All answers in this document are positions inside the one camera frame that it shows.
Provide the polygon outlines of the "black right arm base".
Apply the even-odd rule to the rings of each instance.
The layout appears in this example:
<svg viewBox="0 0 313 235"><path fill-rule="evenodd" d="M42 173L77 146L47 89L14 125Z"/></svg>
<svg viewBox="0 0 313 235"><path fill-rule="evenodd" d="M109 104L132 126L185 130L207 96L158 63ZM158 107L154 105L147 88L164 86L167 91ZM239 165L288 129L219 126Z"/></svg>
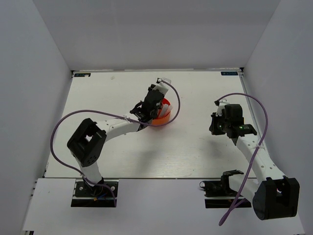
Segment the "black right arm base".
<svg viewBox="0 0 313 235"><path fill-rule="evenodd" d="M204 191L206 209L229 209L237 192L224 190L220 181L201 181L200 189Z"/></svg>

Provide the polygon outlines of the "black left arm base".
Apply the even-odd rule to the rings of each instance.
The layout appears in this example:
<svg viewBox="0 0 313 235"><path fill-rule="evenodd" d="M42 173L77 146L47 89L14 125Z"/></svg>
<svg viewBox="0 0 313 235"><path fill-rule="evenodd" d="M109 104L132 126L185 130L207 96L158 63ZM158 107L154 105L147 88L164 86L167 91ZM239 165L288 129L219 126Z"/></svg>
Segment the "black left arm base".
<svg viewBox="0 0 313 235"><path fill-rule="evenodd" d="M76 181L71 200L73 208L115 208L118 195L118 181L103 181L110 187L90 186L84 180Z"/></svg>

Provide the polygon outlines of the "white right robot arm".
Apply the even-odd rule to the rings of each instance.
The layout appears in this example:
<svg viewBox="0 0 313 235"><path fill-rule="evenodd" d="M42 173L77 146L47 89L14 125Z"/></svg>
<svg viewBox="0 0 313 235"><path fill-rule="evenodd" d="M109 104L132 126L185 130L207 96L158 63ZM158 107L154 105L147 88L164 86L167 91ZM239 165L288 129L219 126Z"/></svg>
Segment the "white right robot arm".
<svg viewBox="0 0 313 235"><path fill-rule="evenodd" d="M244 173L240 170L225 171L218 186L211 186L213 196L223 192L233 195L241 190L261 220L294 217L297 214L300 185L295 178L287 177L272 161L266 150L259 147L257 131L244 123L239 104L222 102L213 112L209 131L212 135L227 135L252 163L257 182L247 180L242 186Z"/></svg>

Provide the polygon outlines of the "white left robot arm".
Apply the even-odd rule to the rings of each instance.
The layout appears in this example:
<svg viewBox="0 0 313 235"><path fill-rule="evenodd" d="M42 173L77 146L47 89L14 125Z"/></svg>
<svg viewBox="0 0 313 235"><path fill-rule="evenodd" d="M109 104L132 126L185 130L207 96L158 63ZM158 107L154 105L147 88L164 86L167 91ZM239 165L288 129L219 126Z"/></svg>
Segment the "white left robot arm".
<svg viewBox="0 0 313 235"><path fill-rule="evenodd" d="M113 118L96 122L90 118L84 119L67 142L67 147L79 164L83 175L89 180L87 190L92 195L103 191L103 178L99 171L97 160L106 142L121 135L138 132L151 124L158 115L161 102L169 87L161 82L152 84L143 101L130 111L131 119L138 123Z"/></svg>

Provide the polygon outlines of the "orange round compartment container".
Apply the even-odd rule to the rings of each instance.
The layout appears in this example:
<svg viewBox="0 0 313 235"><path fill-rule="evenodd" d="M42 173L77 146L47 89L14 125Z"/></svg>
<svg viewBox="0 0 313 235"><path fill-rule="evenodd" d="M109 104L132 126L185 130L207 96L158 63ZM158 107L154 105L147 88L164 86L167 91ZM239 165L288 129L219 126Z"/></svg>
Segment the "orange round compartment container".
<svg viewBox="0 0 313 235"><path fill-rule="evenodd" d="M170 103L167 99L164 98L164 99L162 100L162 103L161 103L161 108L160 108L159 111L158 111L158 116L159 116L159 113L160 113L160 111L161 111L161 109L162 109L163 104L171 105L171 103ZM161 124L166 124L166 123L168 123L169 120L170 120L171 112L170 112L167 116L164 115L164 117L162 117L162 118L159 118L158 116L157 116L156 119L153 119L152 125L161 125Z"/></svg>

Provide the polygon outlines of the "right corner table label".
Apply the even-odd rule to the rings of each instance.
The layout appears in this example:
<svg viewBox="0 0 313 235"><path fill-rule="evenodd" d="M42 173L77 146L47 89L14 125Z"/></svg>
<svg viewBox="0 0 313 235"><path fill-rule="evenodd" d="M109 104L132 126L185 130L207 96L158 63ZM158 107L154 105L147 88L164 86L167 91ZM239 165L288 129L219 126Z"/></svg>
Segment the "right corner table label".
<svg viewBox="0 0 313 235"><path fill-rule="evenodd" d="M236 71L222 71L222 76L238 76L238 73Z"/></svg>

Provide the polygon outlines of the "corner table label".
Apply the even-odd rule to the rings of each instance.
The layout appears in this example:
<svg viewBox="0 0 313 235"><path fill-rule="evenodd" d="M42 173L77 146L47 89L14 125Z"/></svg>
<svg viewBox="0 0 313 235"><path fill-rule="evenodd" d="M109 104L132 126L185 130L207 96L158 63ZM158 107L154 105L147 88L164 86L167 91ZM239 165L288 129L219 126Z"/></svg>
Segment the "corner table label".
<svg viewBox="0 0 313 235"><path fill-rule="evenodd" d="M75 73L74 77L90 77L91 73Z"/></svg>
<svg viewBox="0 0 313 235"><path fill-rule="evenodd" d="M236 71L222 71L222 76L238 76L238 73Z"/></svg>

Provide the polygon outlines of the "left corner table label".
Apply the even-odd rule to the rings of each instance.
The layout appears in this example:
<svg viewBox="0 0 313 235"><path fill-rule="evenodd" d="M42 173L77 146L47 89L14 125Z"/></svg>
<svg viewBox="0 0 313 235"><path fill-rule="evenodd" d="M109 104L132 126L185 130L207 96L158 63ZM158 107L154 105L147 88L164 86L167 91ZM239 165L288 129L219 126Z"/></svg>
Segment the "left corner table label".
<svg viewBox="0 0 313 235"><path fill-rule="evenodd" d="M75 73L74 77L90 77L91 73Z"/></svg>

